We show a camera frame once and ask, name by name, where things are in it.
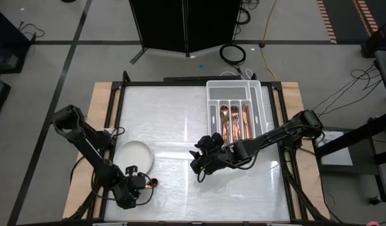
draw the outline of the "floor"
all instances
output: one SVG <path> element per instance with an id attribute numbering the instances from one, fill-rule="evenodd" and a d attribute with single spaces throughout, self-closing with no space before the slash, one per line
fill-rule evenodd
<path id="1" fill-rule="evenodd" d="M 250 12 L 251 22 L 242 26 L 236 39 L 261 39 L 272 4 L 273 0 L 261 0 L 260 6 Z M 132 81 L 219 75 L 234 70 L 219 57 L 219 48 L 194 53 L 195 58 L 148 50 L 132 65 L 129 62 L 141 47 L 136 45 L 138 33 L 125 0 L 77 0 L 70 4 L 59 0 L 0 0 L 0 11 L 16 26 L 23 20 L 46 32 L 38 39 L 46 42 L 29 50 L 23 71 L 1 77 L 12 89 L 0 116 L 0 225 L 8 222 L 49 109 L 73 104 L 87 112 L 94 83 L 120 80 L 124 70 Z M 83 26 L 79 26 L 83 11 L 87 17 Z M 365 70 L 373 62 L 361 57 L 358 45 L 329 42 L 315 0 L 278 0 L 266 39 L 275 43 L 264 48 L 268 64 L 278 80 L 299 83 L 307 109 L 351 81 L 353 69 Z M 74 45 L 72 40 L 134 42 Z M 258 46 L 241 47 L 247 52 L 242 68 L 257 73 L 260 81 L 272 80 Z M 233 59 L 240 53 L 226 49 L 225 54 Z M 330 109 L 363 97 L 367 93 L 362 91 L 365 85 L 366 81 L 358 82 Z M 57 102 L 52 102 L 55 91 L 60 96 Z M 358 127 L 369 117 L 386 113 L 385 98 L 385 89 L 380 85 L 361 102 L 322 116 L 321 120 L 326 126 Z M 76 155 L 73 146 L 52 129 L 48 130 L 18 224 L 61 219 Z M 386 165 L 383 170 L 386 181 Z M 323 175 L 323 183 L 327 204 L 341 220 L 348 223 L 386 220 L 386 203 L 371 206 L 365 201 L 378 194 L 372 177 Z"/>

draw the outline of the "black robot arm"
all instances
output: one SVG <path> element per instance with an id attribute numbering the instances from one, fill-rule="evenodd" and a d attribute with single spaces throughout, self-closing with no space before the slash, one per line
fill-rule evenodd
<path id="1" fill-rule="evenodd" d="M 199 152 L 190 151 L 194 160 L 190 163 L 193 171 L 198 174 L 198 182 L 202 182 L 205 175 L 210 175 L 216 170 L 226 167 L 247 170 L 253 167 L 258 153 L 272 144 L 282 141 L 287 149 L 297 149 L 301 146 L 303 137 L 317 138 L 322 135 L 323 125 L 312 110 L 297 113 L 289 122 L 281 127 L 269 131 L 254 139 L 244 139 L 223 146 L 224 141 L 219 133 L 212 136 L 203 136 L 195 145 Z M 254 161 L 249 167 L 243 165 Z M 309 213 L 315 220 L 328 220 L 322 216 L 302 191 L 286 163 L 281 163 L 283 177 L 292 185 L 300 200 L 305 204 Z"/>
<path id="2" fill-rule="evenodd" d="M 52 124 L 94 167 L 97 187 L 111 190 L 119 207 L 134 208 L 139 190 L 146 187 L 146 178 L 142 173 L 133 175 L 137 173 L 137 166 L 127 167 L 125 175 L 117 165 L 102 157 L 101 153 L 114 145 L 111 135 L 88 125 L 81 110 L 72 105 L 56 112 Z"/>

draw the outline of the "black metal frame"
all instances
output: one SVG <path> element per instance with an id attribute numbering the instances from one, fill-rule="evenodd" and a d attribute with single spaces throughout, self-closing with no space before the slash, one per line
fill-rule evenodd
<path id="1" fill-rule="evenodd" d="M 386 131 L 386 114 L 376 118 L 369 120 L 363 126 L 360 126 L 357 129 L 350 130 L 341 137 L 336 138 L 335 140 L 324 144 L 323 146 L 314 149 L 317 161 L 320 163 L 321 157 L 331 154 L 333 152 L 339 151 L 348 146 L 357 144 L 359 142 L 366 142 L 367 140 L 370 142 L 370 148 L 372 152 L 373 165 L 375 165 L 375 169 L 367 170 L 362 167 L 353 166 L 323 166 L 321 163 L 319 164 L 319 168 L 321 171 L 334 171 L 340 173 L 356 173 L 356 174 L 368 174 L 374 175 L 375 180 L 378 185 L 378 191 L 380 193 L 380 197 L 378 200 L 370 200 L 371 204 L 378 204 L 379 202 L 386 202 L 386 186 L 384 180 L 381 178 L 381 169 L 380 164 L 386 163 L 386 153 L 377 154 L 375 152 L 375 148 L 373 145 L 373 141 L 371 139 L 372 136 Z"/>
<path id="2" fill-rule="evenodd" d="M 110 120 L 111 120 L 111 114 L 113 111 L 113 105 L 114 105 L 114 99 L 115 99 L 115 93 L 120 89 L 120 97 L 119 97 L 119 102 L 117 106 L 117 111 L 116 111 L 116 117 L 115 117 L 115 127 L 119 127 L 120 124 L 120 118 L 121 118 L 121 113 L 122 113 L 122 105 L 124 102 L 124 95 L 125 95 L 125 90 L 126 87 L 128 86 L 199 86 L 199 85 L 206 85 L 205 81 L 200 81 L 200 82 L 130 82 L 130 79 L 127 75 L 126 72 L 123 73 L 123 81 L 121 82 L 113 82 L 112 83 L 112 88 L 110 92 L 110 97 L 109 97 L 109 105 L 107 108 L 107 113 L 106 113 L 106 118 L 105 118 L 105 127 L 109 126 Z M 284 119 L 284 122 L 287 121 L 287 112 L 286 112 L 286 106 L 284 102 L 284 97 L 282 93 L 282 85 L 280 82 L 262 82 L 261 86 L 266 86 L 268 87 L 269 91 L 269 98 L 271 102 L 271 111 L 272 111 L 272 116 L 274 118 L 274 125 L 279 125 L 278 123 L 278 116 L 276 112 L 276 103 L 274 100 L 274 89 L 277 90 L 278 96 L 279 96 L 279 102 L 281 104 L 281 112 L 282 112 L 282 117 Z M 109 159 L 113 159 L 114 157 L 114 150 L 115 148 L 112 148 L 109 150 Z M 279 150 L 279 158 L 280 161 L 286 161 L 284 152 L 286 151 L 284 147 L 282 147 L 280 144 L 278 145 L 278 150 Z M 292 168 L 293 171 L 296 171 L 294 173 L 294 177 L 296 181 L 298 180 L 298 169 L 297 169 L 297 162 L 294 156 L 291 155 L 291 163 L 292 163 Z M 289 211 L 289 216 L 291 219 L 291 223 L 300 223 L 301 225 L 330 225 L 330 226 L 359 226 L 355 224 L 346 224 L 346 223 L 336 223 L 336 222 L 320 222 L 320 221 L 309 221 L 307 219 L 304 220 L 296 220 L 296 216 L 294 213 L 294 206 L 293 206 L 293 200 L 292 200 L 292 194 L 291 194 L 291 187 L 289 182 L 283 178 L 284 182 L 284 188 L 286 192 L 286 199 L 287 199 L 287 207 Z M 104 190 L 103 196 L 107 197 L 108 191 Z M 301 213 L 303 217 L 303 213 L 307 214 L 307 211 L 304 208 L 302 210 L 302 206 L 304 204 L 300 199 L 299 204 L 301 206 Z M 105 213 L 105 208 L 106 208 L 106 203 L 107 200 L 102 200 L 101 206 L 100 206 L 100 212 L 99 212 L 99 217 L 98 218 L 92 218 L 92 213 L 94 212 L 94 207 L 95 207 L 95 199 L 93 200 L 93 205 L 90 206 L 90 209 L 88 210 L 87 213 L 87 219 L 81 219 L 81 220 L 62 220 L 59 222 L 45 222 L 45 223 L 32 223 L 32 224 L 27 224 L 27 226 L 47 226 L 47 225 L 74 225 L 74 226 L 90 226 L 93 223 L 103 223 L 104 222 L 104 213 Z M 193 225 L 192 222 L 156 222 L 158 225 Z M 153 222 L 129 222 L 127 223 L 128 225 L 152 225 L 154 224 Z M 206 222 L 201 222 L 199 223 L 200 225 L 267 225 L 266 223 L 249 223 L 249 222 L 236 222 L 236 223 L 206 223 Z"/>
<path id="3" fill-rule="evenodd" d="M 124 93 L 125 93 L 125 89 L 127 86 L 199 86 L 199 85 L 204 86 L 204 85 L 206 85 L 206 82 L 205 81 L 202 81 L 202 82 L 201 81 L 197 81 L 197 82 L 130 82 L 128 75 L 124 72 L 123 81 L 112 83 L 112 89 L 111 89 L 110 97 L 109 97 L 109 105 L 108 105 L 108 109 L 107 109 L 107 113 L 106 113 L 106 119 L 105 119 L 105 127 L 109 127 L 109 123 L 111 120 L 111 114 L 112 114 L 112 110 L 113 110 L 115 92 L 118 89 L 121 90 L 121 94 L 119 97 L 119 103 L 118 103 L 117 112 L 116 112 L 115 127 L 119 127 L 119 124 L 120 124 L 122 105 L 123 105 L 123 101 L 124 101 Z M 276 127 L 279 125 L 277 113 L 276 113 L 276 103 L 274 101 L 274 92 L 273 92 L 274 89 L 276 89 L 278 91 L 279 102 L 281 103 L 281 112 L 283 115 L 283 120 L 284 120 L 284 122 L 287 122 L 288 118 L 287 118 L 286 106 L 285 106 L 285 102 L 284 102 L 284 98 L 283 98 L 281 83 L 280 82 L 262 82 L 261 86 L 268 87 L 269 98 L 271 101 L 272 117 L 274 119 L 274 125 L 276 125 Z M 286 161 L 285 155 L 284 155 L 284 152 L 286 150 L 284 149 L 284 147 L 282 147 L 279 144 L 278 150 L 279 150 L 280 161 Z M 113 147 L 113 149 L 111 149 L 109 151 L 110 151 L 109 159 L 113 160 L 115 146 Z M 296 162 L 295 158 L 291 158 L 291 160 L 292 160 L 291 163 L 295 163 L 295 164 L 292 164 L 292 169 L 294 171 L 294 177 L 296 178 L 296 181 L 298 181 L 297 178 L 299 178 L 299 174 L 298 174 L 297 162 Z M 293 200 L 292 200 L 292 193 L 291 193 L 291 189 L 290 189 L 290 184 L 285 178 L 283 178 L 283 182 L 284 182 L 284 188 L 285 188 L 285 192 L 286 192 L 287 208 L 288 208 L 290 219 L 292 220 L 292 219 L 294 219 L 295 214 L 294 214 L 294 207 L 293 207 Z M 104 190 L 103 196 L 107 197 L 107 193 L 108 193 L 108 191 Z M 306 218 L 304 218 L 304 219 L 307 219 L 307 211 L 304 207 L 304 203 L 301 200 L 298 200 L 298 201 L 299 201 L 299 205 L 301 207 L 302 218 L 303 218 L 303 213 L 305 213 Z M 100 212 L 99 212 L 99 218 L 102 218 L 102 219 L 104 218 L 106 203 L 107 203 L 107 200 L 102 200 Z M 88 212 L 89 211 L 91 213 L 94 212 L 94 207 L 95 207 L 94 204 L 95 204 L 95 201 L 93 201 L 93 205 L 90 206 L 91 209 L 88 210 Z"/>

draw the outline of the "table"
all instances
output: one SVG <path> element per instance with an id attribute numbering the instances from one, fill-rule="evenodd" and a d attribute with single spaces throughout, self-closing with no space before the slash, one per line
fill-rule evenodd
<path id="1" fill-rule="evenodd" d="M 90 108 L 88 110 L 87 122 L 96 129 L 103 129 L 107 106 L 109 104 L 110 89 L 112 83 L 96 83 L 94 92 L 92 94 L 92 100 Z M 303 102 L 301 100 L 301 95 L 297 83 L 282 83 L 284 100 L 287 110 L 287 116 L 290 118 L 300 110 L 303 110 Z M 119 99 L 119 92 L 115 94 L 115 103 Z M 276 106 L 280 107 L 279 99 L 275 96 Z M 114 126 L 114 115 L 117 110 L 117 105 L 112 109 L 111 117 L 112 121 L 110 126 Z M 278 111 L 278 118 L 282 119 L 280 109 Z M 303 140 L 303 148 L 313 150 L 311 141 Z M 316 159 L 313 155 L 310 155 L 305 152 L 298 151 L 296 155 L 298 162 L 298 170 L 301 178 L 301 185 L 305 194 L 312 201 L 313 205 L 327 218 L 329 218 L 329 212 L 327 207 L 324 204 L 323 192 L 321 188 L 321 178 L 319 176 L 318 165 Z M 70 186 L 67 203 L 65 206 L 65 211 L 63 213 L 63 218 L 69 217 L 74 211 L 81 205 L 85 197 L 90 192 L 90 175 L 92 173 L 92 167 L 87 161 L 82 161 L 78 165 L 77 169 L 73 175 L 73 181 Z M 295 218 L 300 219 L 301 213 L 298 203 L 298 198 L 292 190 L 292 199 L 295 210 Z M 99 207 L 100 199 L 97 199 L 95 203 L 95 211 L 93 216 L 99 216 Z"/>

